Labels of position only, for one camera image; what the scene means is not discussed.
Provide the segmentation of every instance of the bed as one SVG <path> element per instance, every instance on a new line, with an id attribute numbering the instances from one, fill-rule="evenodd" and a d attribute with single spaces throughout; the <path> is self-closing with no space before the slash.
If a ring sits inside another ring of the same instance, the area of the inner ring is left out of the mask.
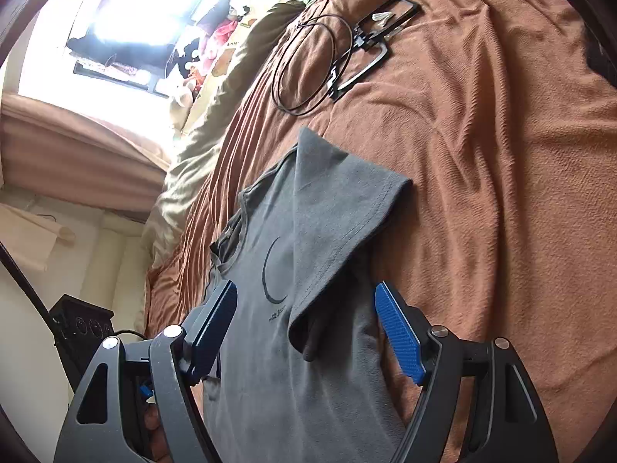
<path id="1" fill-rule="evenodd" d="M 331 0 L 328 11 L 356 22 L 384 1 Z M 391 39 L 384 66 L 306 117 L 279 111 L 270 83 L 295 26 L 323 0 L 279 3 L 255 25 L 146 225 L 146 333 L 201 302 L 208 247 L 237 193 L 308 126 L 413 180 L 371 243 L 373 280 L 392 281 L 462 338 L 508 336 L 560 460 L 574 461 L 617 395 L 617 336 L 607 332 L 617 318 L 617 90 L 588 68 L 585 26 L 566 0 L 415 1 L 422 14 Z M 312 34 L 286 77 L 299 97 L 325 73 L 326 54 L 308 53 L 325 40 Z M 366 62 L 355 54 L 350 71 Z M 408 421 L 418 389 L 386 340 L 382 369 Z"/>

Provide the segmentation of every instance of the metal screw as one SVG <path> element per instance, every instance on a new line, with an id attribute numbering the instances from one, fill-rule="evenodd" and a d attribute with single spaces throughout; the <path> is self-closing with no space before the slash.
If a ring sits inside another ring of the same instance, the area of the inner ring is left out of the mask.
<path id="1" fill-rule="evenodd" d="M 182 334 L 182 327 L 180 327 L 179 325 L 175 325 L 175 324 L 168 325 L 163 330 L 163 334 L 168 338 L 177 338 L 178 336 L 180 336 L 180 334 Z"/>
<path id="2" fill-rule="evenodd" d="M 118 338 L 116 338 L 115 336 L 109 336 L 108 338 L 105 338 L 105 340 L 103 341 L 103 348 L 110 350 L 117 344 L 118 344 Z"/>
<path id="3" fill-rule="evenodd" d="M 505 338 L 497 338 L 495 340 L 495 346 L 501 348 L 502 350 L 507 350 L 510 348 L 510 342 Z"/>
<path id="4" fill-rule="evenodd" d="M 445 325 L 434 325 L 431 327 L 431 334 L 438 338 L 445 338 L 449 334 L 448 327 Z"/>

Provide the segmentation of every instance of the finger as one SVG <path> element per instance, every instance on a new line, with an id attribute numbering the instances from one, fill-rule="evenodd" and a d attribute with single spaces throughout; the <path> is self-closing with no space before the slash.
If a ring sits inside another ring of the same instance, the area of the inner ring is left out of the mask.
<path id="1" fill-rule="evenodd" d="M 158 417 L 158 407 L 156 404 L 148 404 L 146 413 L 144 414 L 144 425 L 147 430 L 156 430 L 160 426 L 160 418 Z"/>
<path id="2" fill-rule="evenodd" d="M 158 428 L 152 432 L 150 436 L 150 450 L 152 451 L 152 457 L 154 461 L 158 461 L 169 454 L 167 447 L 167 441 L 165 440 L 165 434 L 162 428 Z"/>

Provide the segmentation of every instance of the orange blanket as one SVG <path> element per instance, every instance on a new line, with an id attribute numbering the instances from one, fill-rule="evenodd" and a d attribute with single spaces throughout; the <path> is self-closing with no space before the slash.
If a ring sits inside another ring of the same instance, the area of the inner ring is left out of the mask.
<path id="1" fill-rule="evenodd" d="M 356 22 L 384 1 L 332 0 L 327 12 Z M 565 0 L 417 1 L 423 13 L 392 38 L 392 57 L 340 101 L 300 118 L 269 96 L 291 24 L 235 114 L 180 245 L 149 274 L 147 332 L 199 303 L 208 246 L 237 192 L 308 125 L 413 179 L 373 244 L 374 280 L 393 281 L 461 338 L 509 337 L 561 461 L 571 462 L 617 395 L 617 91 L 587 68 L 584 26 Z M 288 92 L 302 97 L 319 84 L 328 47 L 312 33 Z M 356 53 L 348 71 L 367 63 Z M 407 421 L 418 389 L 389 349 L 383 369 Z M 455 420 L 449 459 L 464 423 Z"/>

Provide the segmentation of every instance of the blue gripper pad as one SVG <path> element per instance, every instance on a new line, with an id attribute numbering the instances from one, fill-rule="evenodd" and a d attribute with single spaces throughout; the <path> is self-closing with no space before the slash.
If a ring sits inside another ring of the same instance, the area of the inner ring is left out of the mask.
<path id="1" fill-rule="evenodd" d="M 420 385 L 427 373 L 421 359 L 420 342 L 384 283 L 380 283 L 375 289 L 375 310 L 388 335 L 400 368 L 416 385 Z"/>

